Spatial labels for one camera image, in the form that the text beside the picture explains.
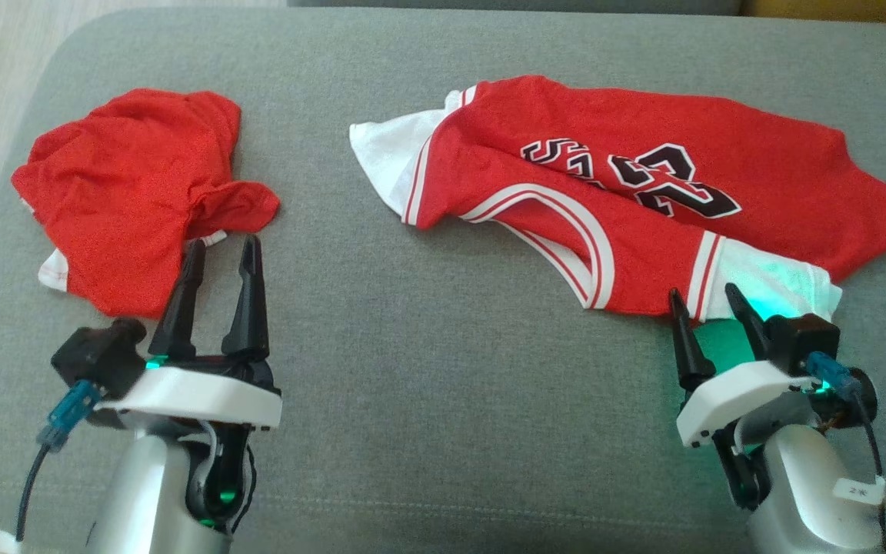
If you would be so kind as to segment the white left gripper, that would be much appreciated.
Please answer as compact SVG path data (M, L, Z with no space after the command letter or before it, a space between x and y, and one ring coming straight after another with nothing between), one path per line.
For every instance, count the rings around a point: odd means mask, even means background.
M206 245L188 246L182 272L152 333L148 354L165 360L192 360L197 291L203 282ZM237 272L241 289L231 328L221 341L222 354L252 362L230 369L197 371L173 365L144 369L123 396L102 400L96 412L162 416L211 423L274 428L281 423L284 400L265 361L270 355L266 283L261 241L247 235Z

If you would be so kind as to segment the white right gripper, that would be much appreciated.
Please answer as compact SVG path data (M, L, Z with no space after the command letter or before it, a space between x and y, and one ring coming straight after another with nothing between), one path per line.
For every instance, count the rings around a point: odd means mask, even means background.
M738 285L728 283L724 293L748 337L754 359L768 360L771 343L765 319ZM704 355L678 289L669 291L669 311L678 384L685 392L693 392L676 418L683 446L714 444L717 432L731 427L731 447L744 449L764 444L785 426L816 424L808 393L818 392L820 379L789 376L767 361L743 362L716 375L716 365Z

